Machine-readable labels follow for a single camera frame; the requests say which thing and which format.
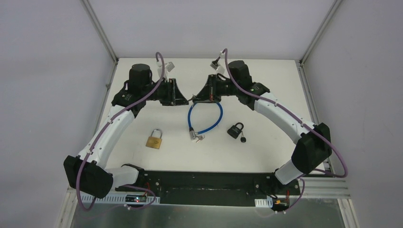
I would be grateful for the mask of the brass padlock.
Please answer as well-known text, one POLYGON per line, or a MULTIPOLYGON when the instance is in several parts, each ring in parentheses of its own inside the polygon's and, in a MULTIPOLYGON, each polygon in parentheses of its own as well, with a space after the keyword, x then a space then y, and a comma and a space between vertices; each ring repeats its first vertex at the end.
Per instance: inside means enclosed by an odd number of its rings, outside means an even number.
POLYGON ((160 149, 162 143, 163 131, 161 129, 154 129, 147 139, 145 144, 148 148, 160 149))

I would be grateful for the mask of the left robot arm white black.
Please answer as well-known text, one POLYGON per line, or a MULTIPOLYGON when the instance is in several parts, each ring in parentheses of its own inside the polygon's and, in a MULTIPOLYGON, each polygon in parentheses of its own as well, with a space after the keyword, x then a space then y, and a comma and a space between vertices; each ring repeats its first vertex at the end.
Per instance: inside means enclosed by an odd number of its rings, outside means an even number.
POLYGON ((134 165, 106 168, 109 156, 123 132, 147 101, 159 101, 163 106, 189 103, 180 92, 176 79, 167 76, 174 69, 174 64, 159 62, 157 66, 159 80, 154 82, 148 65, 132 65, 129 78, 114 96, 102 126, 78 155, 65 158, 63 166, 70 187, 101 199, 111 189, 136 182, 140 168, 134 165))

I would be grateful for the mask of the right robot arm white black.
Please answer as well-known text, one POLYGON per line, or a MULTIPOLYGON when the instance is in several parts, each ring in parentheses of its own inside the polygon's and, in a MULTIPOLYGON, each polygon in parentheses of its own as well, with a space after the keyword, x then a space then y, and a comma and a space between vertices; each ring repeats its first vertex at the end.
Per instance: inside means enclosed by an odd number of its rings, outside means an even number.
POLYGON ((290 160, 274 172, 272 182, 286 185, 309 174, 332 154, 328 126, 306 122, 290 112, 267 87, 252 81, 244 61, 229 63, 229 78, 223 75, 218 60, 210 66, 216 73, 208 76, 202 90, 192 98, 194 103, 219 103, 222 96, 236 96, 240 103, 271 120, 296 145, 290 160))

